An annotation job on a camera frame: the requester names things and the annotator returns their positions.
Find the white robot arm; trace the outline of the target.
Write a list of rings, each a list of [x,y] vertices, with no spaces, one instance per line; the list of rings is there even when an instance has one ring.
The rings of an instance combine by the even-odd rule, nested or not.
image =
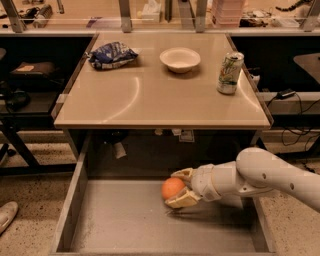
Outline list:
[[[320,176],[256,147],[242,150],[235,161],[186,168],[172,173],[171,177],[184,184],[179,192],[165,200],[171,208],[191,207],[201,200],[211,202],[226,195],[261,197],[278,190],[320,211]]]

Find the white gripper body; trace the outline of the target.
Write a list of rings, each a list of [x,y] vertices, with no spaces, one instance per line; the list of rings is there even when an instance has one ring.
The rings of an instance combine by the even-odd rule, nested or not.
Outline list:
[[[191,177],[192,191],[203,201],[211,202],[221,198],[213,185],[213,164],[202,165],[193,170]]]

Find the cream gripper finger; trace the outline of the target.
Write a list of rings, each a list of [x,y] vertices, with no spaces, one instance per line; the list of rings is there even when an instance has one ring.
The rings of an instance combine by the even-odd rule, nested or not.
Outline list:
[[[184,182],[190,182],[193,176],[193,168],[185,168],[175,171],[171,174],[172,177],[179,178]]]
[[[188,187],[183,188],[177,195],[165,200],[165,204],[173,209],[191,207],[200,201],[201,197]]]

